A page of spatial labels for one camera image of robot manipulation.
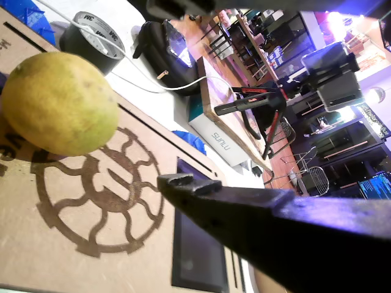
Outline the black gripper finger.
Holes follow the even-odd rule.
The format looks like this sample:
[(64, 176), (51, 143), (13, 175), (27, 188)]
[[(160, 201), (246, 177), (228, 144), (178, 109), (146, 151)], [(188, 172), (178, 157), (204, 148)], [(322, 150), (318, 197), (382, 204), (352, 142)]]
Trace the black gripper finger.
[(162, 175), (162, 195), (291, 292), (389, 292), (390, 202)]
[(147, 1), (147, 10), (161, 18), (179, 19), (183, 15), (208, 15), (215, 10), (255, 9), (292, 10), (306, 12), (338, 12), (382, 18), (390, 10), (390, 1), (322, 1), (322, 0), (270, 0), (270, 1)]

